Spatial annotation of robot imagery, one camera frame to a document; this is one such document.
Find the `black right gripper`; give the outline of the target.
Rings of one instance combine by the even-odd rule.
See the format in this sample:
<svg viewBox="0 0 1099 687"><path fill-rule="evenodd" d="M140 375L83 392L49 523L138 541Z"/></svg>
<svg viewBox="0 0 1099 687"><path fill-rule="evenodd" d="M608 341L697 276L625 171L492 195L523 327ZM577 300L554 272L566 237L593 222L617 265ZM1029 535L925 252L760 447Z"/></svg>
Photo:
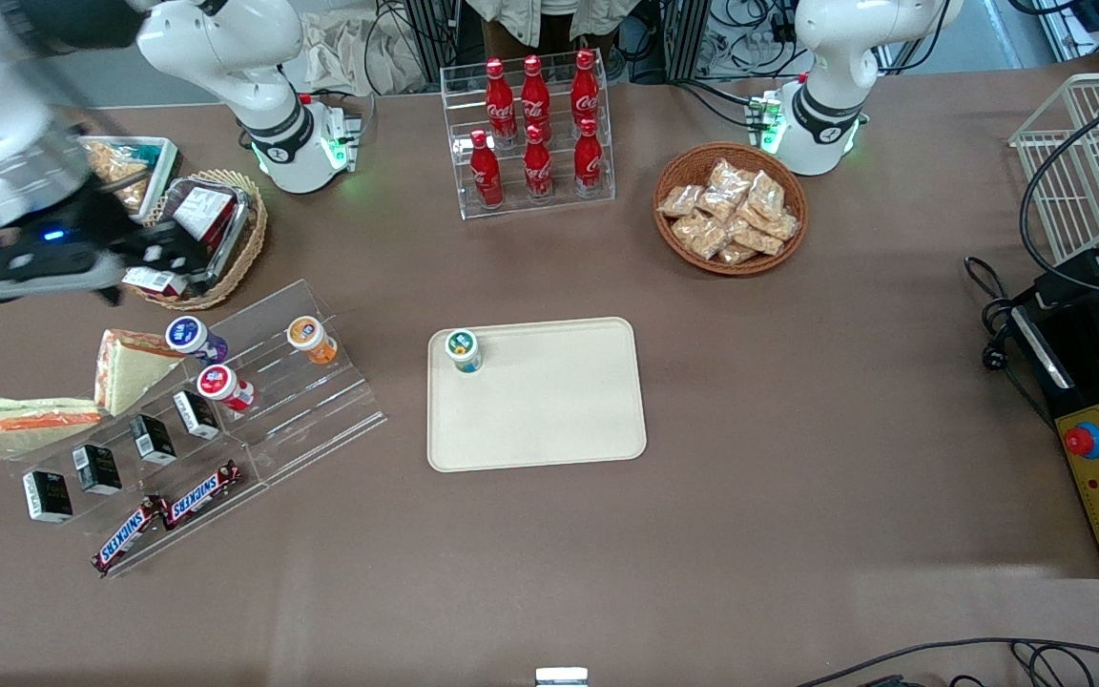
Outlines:
<svg viewBox="0 0 1099 687"><path fill-rule="evenodd" d="M208 261L204 244L179 223L141 226L116 196L95 186L0 229L0 280L13 282L116 282L125 274L123 286L153 299L200 299L217 285L209 272L138 265Z"/></svg>

